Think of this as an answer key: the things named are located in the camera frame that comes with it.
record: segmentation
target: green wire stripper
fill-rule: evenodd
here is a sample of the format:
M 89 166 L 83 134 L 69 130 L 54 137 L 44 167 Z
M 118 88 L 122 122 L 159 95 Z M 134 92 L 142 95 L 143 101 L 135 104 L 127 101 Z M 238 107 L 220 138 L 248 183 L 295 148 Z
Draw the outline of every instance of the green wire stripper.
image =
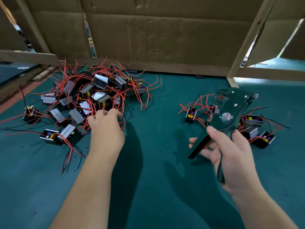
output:
M 219 108 L 220 114 L 213 114 L 211 121 L 207 121 L 207 125 L 213 126 L 215 129 L 225 133 L 232 139 L 231 135 L 233 131 L 238 128 L 243 113 L 252 101 L 258 98 L 258 94 L 242 91 L 240 88 L 220 89 L 216 93 L 218 96 L 213 98 L 213 103 Z M 193 147 L 191 148 L 192 152 L 188 158 L 195 158 L 210 140 L 211 138 L 205 129 L 193 144 Z M 224 183 L 221 160 L 222 154 L 217 169 L 217 181 Z

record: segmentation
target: workbench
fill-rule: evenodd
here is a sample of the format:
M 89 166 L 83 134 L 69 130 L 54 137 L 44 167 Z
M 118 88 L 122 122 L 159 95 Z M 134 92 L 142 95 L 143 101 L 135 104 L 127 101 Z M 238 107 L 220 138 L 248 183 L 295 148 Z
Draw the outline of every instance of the workbench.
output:
M 233 201 L 216 181 L 210 162 L 203 157 L 186 158 L 188 139 L 199 135 L 203 126 L 197 122 L 186 124 L 185 112 L 177 115 L 180 103 L 185 106 L 193 102 L 205 90 L 215 94 L 220 88 L 228 88 L 227 80 L 178 74 L 161 76 L 162 86 L 150 92 L 153 100 L 147 110 L 140 111 L 136 99 L 126 101 L 126 140 L 112 174 L 108 228 L 244 228 Z M 154 83 L 156 75 L 147 73 L 144 79 Z M 251 147 L 262 185 L 299 228 L 304 228 L 305 84 L 267 80 L 257 83 L 242 80 L 238 84 L 259 93 L 251 109 L 269 107 L 257 114 L 292 128 L 278 130 L 276 139 L 266 149 Z M 41 93 L 51 87 L 46 80 L 32 92 Z M 27 94 L 26 102 L 29 105 L 39 98 Z M 40 102 L 35 107 L 40 111 L 46 108 Z M 0 115 L 0 121 L 22 114 L 23 109 L 23 101 L 17 102 Z M 27 127 L 21 117 L 0 125 L 1 129 Z M 54 129 L 54 123 L 43 119 L 32 130 L 42 132 L 46 128 Z M 69 168 L 61 174 L 68 146 L 46 143 L 35 133 L 4 136 L 8 133 L 15 132 L 0 131 L 0 228 L 48 228 L 84 158 L 74 152 Z M 87 155 L 90 149 L 87 146 L 90 134 L 75 148 Z

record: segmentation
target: hand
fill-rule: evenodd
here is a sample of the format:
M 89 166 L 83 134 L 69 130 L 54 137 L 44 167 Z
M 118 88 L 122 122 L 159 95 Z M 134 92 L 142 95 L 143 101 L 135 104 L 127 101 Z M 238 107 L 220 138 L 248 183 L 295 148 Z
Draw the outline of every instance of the hand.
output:
M 95 154 L 114 167 L 125 142 L 125 134 L 120 129 L 117 118 L 123 117 L 115 108 L 110 111 L 98 110 L 88 117 L 91 127 L 90 154 Z
M 235 195 L 251 194 L 253 190 L 261 190 L 260 180 L 255 169 L 253 154 L 247 139 L 235 130 L 232 133 L 232 141 L 224 133 L 212 126 L 207 127 L 211 137 L 207 146 L 212 149 L 202 149 L 200 154 L 211 160 L 217 173 L 220 152 L 222 152 L 222 171 L 225 184 L 222 187 L 232 197 Z M 197 138 L 189 139 L 191 148 Z

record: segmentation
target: screw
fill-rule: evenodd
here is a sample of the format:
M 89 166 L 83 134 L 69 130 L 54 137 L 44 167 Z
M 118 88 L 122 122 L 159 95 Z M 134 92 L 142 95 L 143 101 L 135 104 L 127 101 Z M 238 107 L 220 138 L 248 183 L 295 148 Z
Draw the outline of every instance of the screw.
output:
M 254 100 L 256 100 L 258 97 L 259 97 L 258 94 L 253 94 L 253 96 L 252 96 L 252 98 L 253 98 Z

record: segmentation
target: fingernail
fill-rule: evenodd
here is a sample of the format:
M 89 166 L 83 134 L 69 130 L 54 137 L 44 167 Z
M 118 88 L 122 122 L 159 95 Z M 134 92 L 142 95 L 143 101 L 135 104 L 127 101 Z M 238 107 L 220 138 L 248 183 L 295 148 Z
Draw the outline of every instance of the fingernail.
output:
M 207 129 L 208 129 L 210 132 L 216 131 L 216 129 L 215 129 L 213 126 L 208 126 Z

